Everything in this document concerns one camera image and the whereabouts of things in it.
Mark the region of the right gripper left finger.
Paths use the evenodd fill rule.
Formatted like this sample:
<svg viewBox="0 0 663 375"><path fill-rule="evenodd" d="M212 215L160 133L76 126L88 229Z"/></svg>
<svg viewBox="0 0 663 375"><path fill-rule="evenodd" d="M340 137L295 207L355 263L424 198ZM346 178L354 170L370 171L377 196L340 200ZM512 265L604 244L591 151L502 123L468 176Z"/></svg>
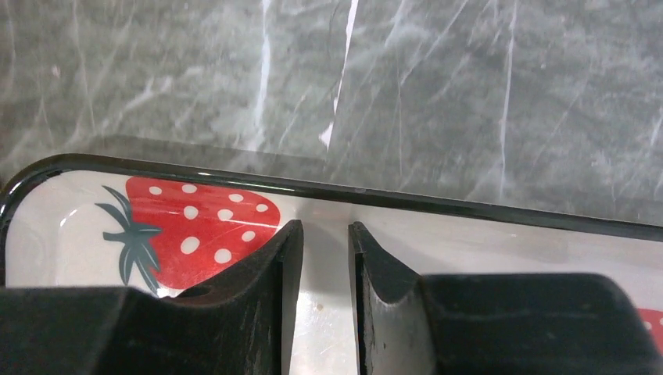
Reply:
<svg viewBox="0 0 663 375"><path fill-rule="evenodd" d="M175 298L131 287L5 288L4 374L286 374L303 263L292 220Z"/></svg>

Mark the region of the strawberry pattern tray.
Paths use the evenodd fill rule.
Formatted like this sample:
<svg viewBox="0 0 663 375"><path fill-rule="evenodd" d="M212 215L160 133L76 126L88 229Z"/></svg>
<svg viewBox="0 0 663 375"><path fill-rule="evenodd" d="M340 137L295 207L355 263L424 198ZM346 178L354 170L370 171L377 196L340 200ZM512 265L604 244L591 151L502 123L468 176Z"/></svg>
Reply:
<svg viewBox="0 0 663 375"><path fill-rule="evenodd" d="M4 374L659 374L662 229L97 155L1 196Z"/></svg>

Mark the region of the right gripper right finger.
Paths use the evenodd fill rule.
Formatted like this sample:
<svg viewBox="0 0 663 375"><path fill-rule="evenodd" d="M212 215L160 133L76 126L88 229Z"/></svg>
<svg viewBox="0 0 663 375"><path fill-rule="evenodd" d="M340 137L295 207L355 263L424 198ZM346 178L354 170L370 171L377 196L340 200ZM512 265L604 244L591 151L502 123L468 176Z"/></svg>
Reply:
<svg viewBox="0 0 663 375"><path fill-rule="evenodd" d="M421 275L348 227L361 374L659 374L627 294L596 273Z"/></svg>

